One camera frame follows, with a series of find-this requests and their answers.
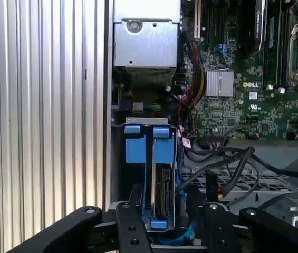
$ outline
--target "black cable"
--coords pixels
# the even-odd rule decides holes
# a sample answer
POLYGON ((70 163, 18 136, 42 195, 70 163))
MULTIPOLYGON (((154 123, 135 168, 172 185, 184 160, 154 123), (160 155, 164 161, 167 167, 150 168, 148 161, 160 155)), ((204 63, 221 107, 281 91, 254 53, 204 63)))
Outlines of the black cable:
POLYGON ((193 154, 196 154, 199 156, 205 156, 213 152, 212 150, 195 150, 193 148, 189 148, 188 150, 191 151, 193 154))
POLYGON ((291 192, 291 193, 286 193, 286 194, 276 196, 273 199, 270 199, 269 201, 266 201, 265 203, 263 203, 261 206, 258 207, 258 209, 264 210, 265 208, 275 204, 279 200, 286 197, 289 197, 291 199, 298 199, 298 192, 291 192))
POLYGON ((230 135, 231 133, 235 132, 235 131, 238 130, 238 129, 250 130, 250 128, 248 128, 248 127, 246 127, 246 126, 244 126, 244 125, 236 125, 236 126, 230 128, 230 129, 228 129, 228 130, 226 131, 226 133, 224 134, 224 138, 223 138, 222 143, 220 144, 220 147, 221 147, 221 148, 224 147, 224 145, 225 145, 225 141, 226 141, 226 139, 229 137, 229 135, 230 135))
POLYGON ((230 171, 228 165, 226 165, 226 169, 227 169, 227 171, 228 171, 228 174, 232 177, 232 172, 230 171))
POLYGON ((234 204, 237 204, 238 202, 246 199, 249 195, 251 195, 251 193, 253 191, 255 191, 255 189, 258 187, 258 184, 260 182, 260 171, 259 169, 254 165, 252 164, 251 162, 247 161, 247 163, 256 171, 256 174, 257 174, 257 179, 255 180, 253 186, 250 188, 250 190, 248 192, 246 192, 244 195, 240 196, 239 198, 236 198, 235 200, 232 200, 231 202, 227 203, 226 206, 229 207, 229 206, 232 206, 234 204))
MULTIPOLYGON (((214 156, 215 154, 216 154, 215 152, 212 153, 210 155, 210 157, 214 156)), ((179 192, 180 190, 183 190, 184 188, 186 188, 189 183, 194 181, 204 171, 220 168, 222 166, 226 166, 228 164, 234 163, 234 162, 238 161, 241 157, 242 157, 242 155, 240 153, 238 153, 238 154, 235 154, 235 155, 233 155, 233 156, 231 156, 228 159, 225 159, 223 161, 212 163, 212 164, 209 164, 209 165, 206 165, 206 166, 200 168, 195 173, 193 173, 192 176, 190 176, 187 180, 185 180, 181 185, 177 186, 175 188, 175 192, 179 192)))
POLYGON ((190 161, 192 161, 192 162, 196 162, 196 163, 203 163, 203 162, 206 162, 206 161, 209 160, 209 157, 212 157, 211 155, 208 155, 208 156, 206 156, 206 157, 204 157, 204 158, 196 159, 196 158, 190 156, 190 154, 189 154, 189 150, 187 150, 187 149, 185 150, 185 155, 186 155, 186 157, 187 157, 190 161))
MULTIPOLYGON (((220 150, 222 150, 223 152, 242 152, 243 151, 243 149, 233 148, 233 147, 225 147, 220 150)), ((267 168, 270 171, 273 171, 276 174, 298 178, 298 172, 296 172, 296 171, 288 171, 288 170, 284 170, 284 169, 278 169, 278 168, 270 165, 269 163, 263 161, 261 158, 257 157, 254 154, 251 155, 251 158, 254 161, 256 161, 257 163, 261 164, 263 167, 267 168)))
POLYGON ((221 187, 221 192, 224 196, 228 195, 232 191, 232 189, 236 186, 236 184, 238 183, 239 178, 245 168, 247 161, 249 160, 251 155, 254 153, 254 151, 255 151, 254 147, 248 147, 244 151, 244 155, 243 155, 242 159, 240 160, 236 170, 234 171, 233 176, 231 177, 231 179, 229 180, 229 182, 227 184, 225 184, 221 187))

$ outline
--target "expansion slot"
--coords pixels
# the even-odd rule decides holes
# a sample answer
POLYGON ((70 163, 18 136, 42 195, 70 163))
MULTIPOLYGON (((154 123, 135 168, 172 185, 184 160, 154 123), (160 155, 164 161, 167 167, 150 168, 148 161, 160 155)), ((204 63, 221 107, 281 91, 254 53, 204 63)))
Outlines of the expansion slot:
POLYGON ((201 31, 201 35, 204 38, 205 45, 211 44, 211 35, 213 33, 212 16, 213 16, 213 3, 212 0, 206 1, 203 4, 201 23, 205 29, 201 31))
POLYGON ((201 31, 201 0, 195 0, 194 37, 200 40, 201 31))
POLYGON ((277 55, 277 88, 285 89, 287 87, 287 62, 288 62, 288 43, 289 43, 289 18, 290 10, 288 4, 282 4, 279 22, 279 37, 278 37, 278 55, 277 55))
POLYGON ((224 31, 225 31, 225 15, 226 15, 226 9, 225 9, 225 1, 219 0, 218 6, 216 7, 216 35, 217 35, 217 43, 216 45, 223 44, 224 43, 224 31))
POLYGON ((267 6, 266 40, 264 43, 263 88, 273 90, 277 80, 278 27, 281 1, 269 2, 267 6))

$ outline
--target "silver heatsink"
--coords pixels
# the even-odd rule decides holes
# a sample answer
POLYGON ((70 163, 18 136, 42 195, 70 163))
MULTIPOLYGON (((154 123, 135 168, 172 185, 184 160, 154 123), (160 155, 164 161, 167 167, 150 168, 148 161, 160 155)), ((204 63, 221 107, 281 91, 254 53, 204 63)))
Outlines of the silver heatsink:
POLYGON ((234 73, 228 70, 207 71, 206 96, 232 97, 234 73))

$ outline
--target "silver side panel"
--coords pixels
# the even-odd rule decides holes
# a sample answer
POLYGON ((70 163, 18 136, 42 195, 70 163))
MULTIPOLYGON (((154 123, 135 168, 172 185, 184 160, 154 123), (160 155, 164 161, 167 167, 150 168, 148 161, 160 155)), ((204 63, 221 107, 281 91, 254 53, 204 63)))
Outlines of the silver side panel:
POLYGON ((0 252, 105 204, 104 8, 0 0, 0 252))

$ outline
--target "pcie slot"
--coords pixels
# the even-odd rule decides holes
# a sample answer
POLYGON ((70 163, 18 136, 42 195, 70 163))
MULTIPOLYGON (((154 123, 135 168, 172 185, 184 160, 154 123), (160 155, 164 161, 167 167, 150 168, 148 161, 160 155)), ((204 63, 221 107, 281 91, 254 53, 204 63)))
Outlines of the pcie slot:
POLYGON ((195 0, 195 19, 194 19, 194 37, 200 40, 201 31, 201 0, 195 0))
POLYGON ((218 6, 216 7, 216 16, 217 16, 217 43, 216 45, 224 43, 224 30, 225 30, 225 1, 219 0, 218 6))
POLYGON ((206 1, 206 4, 202 11, 202 26, 205 28, 204 31, 201 31, 202 36, 204 38, 205 45, 211 44, 211 33, 213 33, 212 28, 212 12, 213 12, 213 4, 211 0, 206 1))

